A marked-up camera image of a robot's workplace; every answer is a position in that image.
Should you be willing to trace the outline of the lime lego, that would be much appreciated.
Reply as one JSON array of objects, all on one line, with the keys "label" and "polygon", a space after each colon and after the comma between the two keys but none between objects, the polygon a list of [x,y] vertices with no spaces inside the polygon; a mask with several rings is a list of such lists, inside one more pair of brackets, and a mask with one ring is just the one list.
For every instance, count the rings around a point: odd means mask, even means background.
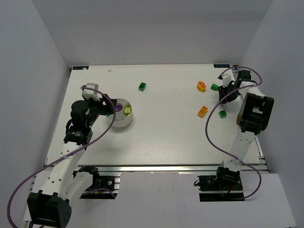
[{"label": "lime lego", "polygon": [[124,108],[124,115],[125,115],[126,117],[130,116],[131,113],[132,113],[132,108],[131,108],[131,107],[125,107],[125,108]]}]

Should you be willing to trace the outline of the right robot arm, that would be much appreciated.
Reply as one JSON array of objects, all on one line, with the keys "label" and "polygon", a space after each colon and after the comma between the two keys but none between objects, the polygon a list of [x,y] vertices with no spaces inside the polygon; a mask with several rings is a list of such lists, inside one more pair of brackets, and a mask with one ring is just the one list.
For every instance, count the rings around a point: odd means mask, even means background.
[{"label": "right robot arm", "polygon": [[237,134],[229,152],[232,156],[226,156],[216,172],[215,182],[224,189],[238,182],[241,162],[251,143],[268,126],[274,99],[260,92],[248,70],[239,71],[235,81],[226,73],[218,78],[222,81],[222,86],[218,88],[219,100],[226,104],[238,96],[243,98],[236,120]]}]

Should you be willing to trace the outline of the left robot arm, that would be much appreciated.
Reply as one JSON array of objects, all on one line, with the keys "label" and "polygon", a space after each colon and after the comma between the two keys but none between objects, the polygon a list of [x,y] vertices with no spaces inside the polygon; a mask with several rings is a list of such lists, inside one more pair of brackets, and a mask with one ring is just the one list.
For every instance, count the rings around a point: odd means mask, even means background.
[{"label": "left robot arm", "polygon": [[54,164],[46,182],[28,196],[27,204],[33,224],[65,228],[71,218],[71,200],[78,199],[86,190],[100,186],[99,174],[94,166],[83,166],[76,171],[80,158],[93,136],[92,126],[101,115],[115,112],[116,99],[107,95],[84,95],[71,105],[71,119],[66,125],[66,135],[60,161]]}]

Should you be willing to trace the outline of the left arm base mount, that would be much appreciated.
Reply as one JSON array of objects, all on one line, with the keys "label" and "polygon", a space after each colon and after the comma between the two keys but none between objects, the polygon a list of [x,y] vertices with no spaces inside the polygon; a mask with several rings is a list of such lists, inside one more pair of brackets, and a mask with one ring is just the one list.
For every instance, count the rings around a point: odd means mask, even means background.
[{"label": "left arm base mount", "polygon": [[91,175],[92,185],[80,196],[81,199],[114,200],[116,198],[115,176],[100,175],[99,169],[95,166],[81,166],[78,171],[73,171],[73,179],[85,172]]}]

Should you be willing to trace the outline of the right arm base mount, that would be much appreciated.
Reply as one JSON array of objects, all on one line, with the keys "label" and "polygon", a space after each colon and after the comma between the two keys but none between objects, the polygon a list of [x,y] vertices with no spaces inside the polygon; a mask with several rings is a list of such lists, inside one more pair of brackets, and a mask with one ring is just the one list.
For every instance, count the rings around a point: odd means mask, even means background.
[{"label": "right arm base mount", "polygon": [[202,175],[194,182],[199,188],[200,202],[244,201],[240,177],[236,181],[218,179],[215,175]]}]

